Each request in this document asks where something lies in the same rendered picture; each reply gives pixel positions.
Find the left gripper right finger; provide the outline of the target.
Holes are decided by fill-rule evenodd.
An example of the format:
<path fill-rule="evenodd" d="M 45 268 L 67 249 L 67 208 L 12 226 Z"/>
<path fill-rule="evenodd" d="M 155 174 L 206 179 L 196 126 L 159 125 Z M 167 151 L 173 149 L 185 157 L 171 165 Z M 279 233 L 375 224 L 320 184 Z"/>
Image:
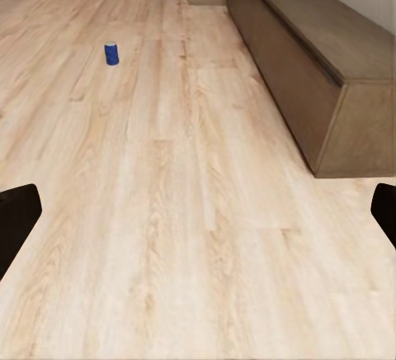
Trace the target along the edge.
<path fill-rule="evenodd" d="M 377 223 L 396 248 L 396 186 L 379 183 L 370 209 Z"/>

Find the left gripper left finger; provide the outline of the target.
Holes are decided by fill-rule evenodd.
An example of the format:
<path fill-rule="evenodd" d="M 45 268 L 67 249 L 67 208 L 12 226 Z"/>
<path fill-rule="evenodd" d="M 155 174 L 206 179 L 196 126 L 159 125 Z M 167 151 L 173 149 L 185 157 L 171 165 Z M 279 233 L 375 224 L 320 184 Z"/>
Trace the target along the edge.
<path fill-rule="evenodd" d="M 42 215 L 34 183 L 0 191 L 0 280 Z"/>

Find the can of soda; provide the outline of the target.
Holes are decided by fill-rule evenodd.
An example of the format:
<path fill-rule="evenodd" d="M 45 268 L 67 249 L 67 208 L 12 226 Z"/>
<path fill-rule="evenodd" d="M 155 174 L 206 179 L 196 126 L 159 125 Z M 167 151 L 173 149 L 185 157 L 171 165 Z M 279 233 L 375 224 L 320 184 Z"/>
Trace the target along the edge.
<path fill-rule="evenodd" d="M 110 66 L 116 66 L 119 63 L 116 43 L 114 41 L 107 41 L 104 48 L 106 53 L 106 63 Z"/>

